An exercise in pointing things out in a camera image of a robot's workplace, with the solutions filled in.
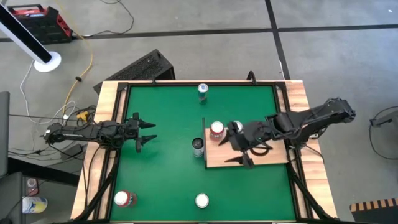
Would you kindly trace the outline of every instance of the concrete floor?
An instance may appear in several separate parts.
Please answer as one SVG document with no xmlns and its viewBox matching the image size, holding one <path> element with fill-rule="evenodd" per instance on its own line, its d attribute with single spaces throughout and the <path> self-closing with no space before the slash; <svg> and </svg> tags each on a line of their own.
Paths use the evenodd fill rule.
<svg viewBox="0 0 398 224">
<path fill-rule="evenodd" d="M 385 0 L 272 0 L 278 27 L 352 26 L 398 24 L 398 2 Z M 8 0 L 6 5 L 41 3 L 58 6 L 53 0 Z M 129 27 L 130 18 L 119 5 L 99 0 L 61 0 L 82 34 Z M 261 0 L 123 0 L 135 18 L 133 32 L 160 32 L 194 29 L 269 28 L 267 8 Z M 304 80 L 312 106 L 329 97 L 340 96 L 357 111 L 351 124 L 331 126 L 320 140 L 326 171 L 338 216 L 353 220 L 349 204 L 398 196 L 398 163 L 372 152 L 368 124 L 379 110 L 397 104 L 397 29 L 331 32 L 280 33 L 291 79 Z M 92 86 L 154 49 L 159 49 L 174 65 L 178 79 L 242 79 L 253 70 L 258 79 L 282 79 L 278 54 L 271 33 L 191 35 L 89 40 L 94 66 L 72 94 L 79 107 L 95 105 L 98 96 Z M 25 92 L 30 114 L 52 116 L 63 105 L 65 95 L 88 65 L 90 51 L 83 41 L 48 45 L 62 55 L 63 63 L 50 73 L 34 69 Z M 19 85 L 31 63 L 16 44 L 0 43 L 0 70 L 4 80 L 0 90 L 11 92 L 11 113 L 26 114 Z M 39 135 L 46 125 L 36 126 L 26 118 L 11 118 L 10 147 L 45 147 Z M 398 139 L 390 126 L 374 130 L 374 143 L 383 154 L 398 157 Z M 29 162 L 56 163 L 59 154 Z M 74 172 L 81 162 L 55 166 Z M 29 222 L 66 221 L 72 209 L 76 188 L 46 183 L 41 195 L 50 200 L 40 215 Z M 54 210 L 56 205 L 62 210 Z"/>
</svg>

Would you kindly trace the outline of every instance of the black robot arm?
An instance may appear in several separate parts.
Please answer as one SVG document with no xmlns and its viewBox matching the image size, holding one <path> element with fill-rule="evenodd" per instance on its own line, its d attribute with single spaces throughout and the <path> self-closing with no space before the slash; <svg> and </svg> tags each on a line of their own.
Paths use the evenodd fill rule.
<svg viewBox="0 0 398 224">
<path fill-rule="evenodd" d="M 141 152 L 142 145 L 157 136 L 140 136 L 139 129 L 154 126 L 154 124 L 139 119 L 138 113 L 134 113 L 132 118 L 123 124 L 115 121 L 102 121 L 76 127 L 55 123 L 47 128 L 43 137 L 46 143 L 50 145 L 65 140 L 72 140 L 97 142 L 100 146 L 110 149 L 120 149 L 126 140 L 133 139 L 136 140 L 136 151 Z"/>
<path fill-rule="evenodd" d="M 349 123 L 354 120 L 355 115 L 346 100 L 329 99 L 323 105 L 305 111 L 281 112 L 266 116 L 265 121 L 252 121 L 244 124 L 240 131 L 235 122 L 229 122 L 226 137 L 220 145 L 229 141 L 233 150 L 242 152 L 241 157 L 226 162 L 238 162 L 252 168 L 254 163 L 247 150 L 255 156 L 265 156 L 272 149 L 267 141 L 284 139 L 288 139 L 289 144 L 295 148 L 302 147 L 311 135 L 322 133 L 331 124 Z M 254 151 L 255 148 L 265 151 L 258 153 Z"/>
</svg>

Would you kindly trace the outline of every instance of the green table surface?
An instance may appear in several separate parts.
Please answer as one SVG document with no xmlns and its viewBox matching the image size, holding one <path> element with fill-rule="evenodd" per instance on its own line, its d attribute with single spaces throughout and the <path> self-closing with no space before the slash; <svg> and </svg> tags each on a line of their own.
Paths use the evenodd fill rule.
<svg viewBox="0 0 398 224">
<path fill-rule="evenodd" d="M 193 156 L 192 140 L 214 121 L 246 123 L 276 113 L 271 86 L 210 86 L 207 104 L 198 102 L 195 86 L 133 86 L 126 117 L 139 112 L 157 134 L 138 154 L 135 142 L 124 144 L 114 194 L 137 194 L 133 207 L 112 206 L 111 221 L 295 220 L 284 164 L 205 168 Z M 195 197 L 205 193 L 204 209 Z"/>
</svg>

